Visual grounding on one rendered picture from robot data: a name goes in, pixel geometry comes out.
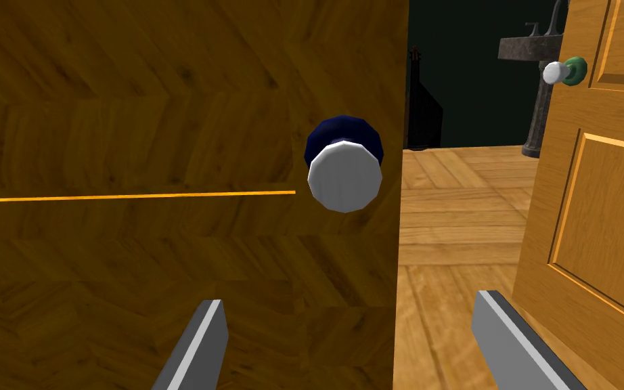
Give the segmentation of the dark wooden door leaf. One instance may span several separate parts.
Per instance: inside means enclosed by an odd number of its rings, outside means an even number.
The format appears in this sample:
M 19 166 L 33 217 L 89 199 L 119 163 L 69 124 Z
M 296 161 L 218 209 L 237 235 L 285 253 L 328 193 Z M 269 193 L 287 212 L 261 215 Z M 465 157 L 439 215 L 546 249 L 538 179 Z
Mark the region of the dark wooden door leaf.
M 203 300 L 216 390 L 393 390 L 409 0 L 0 0 L 0 390 L 150 390 Z M 377 197 L 314 199 L 325 119 Z

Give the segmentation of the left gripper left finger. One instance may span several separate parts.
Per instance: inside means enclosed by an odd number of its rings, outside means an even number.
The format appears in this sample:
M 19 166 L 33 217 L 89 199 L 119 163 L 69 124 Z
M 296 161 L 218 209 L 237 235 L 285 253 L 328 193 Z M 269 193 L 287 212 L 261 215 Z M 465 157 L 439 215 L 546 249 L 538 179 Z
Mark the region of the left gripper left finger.
M 203 300 L 151 390 L 216 390 L 228 340 L 223 301 Z

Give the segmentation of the white and blue door knob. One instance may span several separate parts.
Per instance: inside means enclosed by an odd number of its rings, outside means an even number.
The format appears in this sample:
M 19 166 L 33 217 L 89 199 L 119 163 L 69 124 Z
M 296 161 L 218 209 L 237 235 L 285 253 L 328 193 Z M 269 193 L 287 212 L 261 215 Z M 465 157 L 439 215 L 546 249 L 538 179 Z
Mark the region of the white and blue door knob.
M 379 133 L 362 118 L 322 120 L 307 137 L 307 183 L 316 201 L 331 211 L 352 213 L 377 197 L 384 150 Z

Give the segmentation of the light panelled wooden door leaf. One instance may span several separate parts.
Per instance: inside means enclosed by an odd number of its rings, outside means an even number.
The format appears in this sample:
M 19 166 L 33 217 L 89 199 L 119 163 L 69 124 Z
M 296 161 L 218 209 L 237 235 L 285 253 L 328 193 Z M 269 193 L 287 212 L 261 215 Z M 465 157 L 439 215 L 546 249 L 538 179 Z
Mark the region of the light panelled wooden door leaf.
M 624 0 L 571 0 L 513 298 L 624 390 Z

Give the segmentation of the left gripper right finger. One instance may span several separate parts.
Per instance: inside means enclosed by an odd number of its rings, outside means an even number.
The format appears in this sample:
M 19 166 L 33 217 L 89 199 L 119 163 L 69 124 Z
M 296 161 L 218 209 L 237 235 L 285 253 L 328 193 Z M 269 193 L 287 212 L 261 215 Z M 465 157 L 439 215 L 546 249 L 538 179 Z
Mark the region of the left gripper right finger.
M 587 390 L 497 290 L 479 290 L 470 324 L 499 390 Z

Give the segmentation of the white and green door knob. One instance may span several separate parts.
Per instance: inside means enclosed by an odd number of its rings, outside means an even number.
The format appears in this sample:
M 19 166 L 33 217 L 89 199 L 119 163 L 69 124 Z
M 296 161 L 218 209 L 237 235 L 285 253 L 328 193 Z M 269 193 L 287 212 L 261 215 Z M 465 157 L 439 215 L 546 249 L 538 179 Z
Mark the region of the white and green door knob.
M 542 79 L 548 85 L 562 83 L 573 87 L 587 77 L 587 61 L 581 57 L 572 57 L 565 62 L 550 62 L 542 72 Z

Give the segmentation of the dark cabinet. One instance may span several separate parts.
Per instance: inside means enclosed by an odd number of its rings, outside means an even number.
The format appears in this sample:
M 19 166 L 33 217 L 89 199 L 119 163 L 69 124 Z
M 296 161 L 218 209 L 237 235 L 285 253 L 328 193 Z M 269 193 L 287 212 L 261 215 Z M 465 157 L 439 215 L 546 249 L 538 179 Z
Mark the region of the dark cabinet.
M 443 130 L 443 107 L 420 82 L 421 55 L 417 46 L 410 49 L 409 59 L 404 148 L 408 150 L 439 148 Z

